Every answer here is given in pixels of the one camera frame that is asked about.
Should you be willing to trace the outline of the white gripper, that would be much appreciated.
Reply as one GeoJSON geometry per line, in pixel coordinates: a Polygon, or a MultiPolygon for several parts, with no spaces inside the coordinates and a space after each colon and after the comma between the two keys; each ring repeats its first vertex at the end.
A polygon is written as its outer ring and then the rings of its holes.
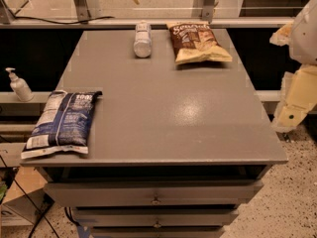
{"type": "Polygon", "coordinates": [[[271,122],[274,131],[287,133],[317,105],[317,0],[310,0],[295,17],[293,25],[287,23],[279,28],[269,42],[280,47],[289,44],[290,57],[302,63],[295,73],[284,74],[280,101],[271,122]]]}

